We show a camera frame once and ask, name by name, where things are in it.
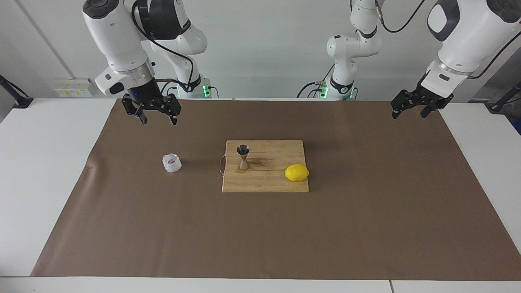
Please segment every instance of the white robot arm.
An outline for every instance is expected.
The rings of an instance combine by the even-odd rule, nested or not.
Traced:
[[[419,105],[423,118],[443,109],[452,92],[483,60],[519,31],[521,0],[439,0],[428,17],[429,31],[443,43],[416,90],[402,90],[391,102],[393,117]]]
[[[358,71],[353,58],[368,57],[378,54],[382,40],[377,32],[379,22],[374,0],[357,0],[351,12],[351,24],[355,33],[332,36],[327,43],[327,52],[334,59],[334,71],[327,77],[326,90],[322,97],[344,100],[350,96],[355,75]]]
[[[191,24],[182,0],[87,0],[83,17],[109,64],[96,78],[97,86],[106,95],[127,90],[125,110],[143,124],[147,122],[143,110],[165,113],[176,124],[181,106],[175,95],[163,97],[160,93],[142,40],[153,42],[153,49],[174,66],[178,80],[172,81],[179,84],[180,97],[210,96],[209,80],[185,56],[203,53],[206,36]]]

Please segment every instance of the yellow lemon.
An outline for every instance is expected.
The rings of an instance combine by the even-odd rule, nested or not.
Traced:
[[[295,164],[289,166],[284,172],[286,178],[294,182],[300,182],[306,180],[309,176],[309,170],[302,164]]]

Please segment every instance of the stainless steel jigger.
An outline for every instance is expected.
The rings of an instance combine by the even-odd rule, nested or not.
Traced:
[[[250,153],[250,147],[245,144],[242,144],[237,148],[237,153],[242,159],[239,169],[248,170],[250,168],[250,164],[248,163],[248,161],[246,161],[246,157]]]

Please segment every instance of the brown table covering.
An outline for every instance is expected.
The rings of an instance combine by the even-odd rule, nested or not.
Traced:
[[[181,103],[177,126],[155,112],[142,126],[115,104],[32,276],[521,280],[439,113]],[[219,159],[241,139],[303,140],[310,193],[222,193]],[[168,153],[180,172],[164,170]]]

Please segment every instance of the black stand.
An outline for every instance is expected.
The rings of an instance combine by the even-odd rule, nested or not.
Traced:
[[[513,87],[511,90],[508,91],[499,101],[495,102],[494,104],[487,103],[485,106],[488,108],[491,112],[499,112],[503,108],[503,106],[510,101],[510,99],[517,95],[521,91],[521,82],[516,84],[515,87]]]
[[[7,81],[7,79],[5,79],[1,75],[0,75],[0,85],[15,99],[16,104],[14,104],[14,106],[13,106],[14,109],[26,109],[27,107],[29,107],[31,102],[34,100],[31,97],[21,96],[15,89],[13,89],[13,87],[11,86],[9,81]]]

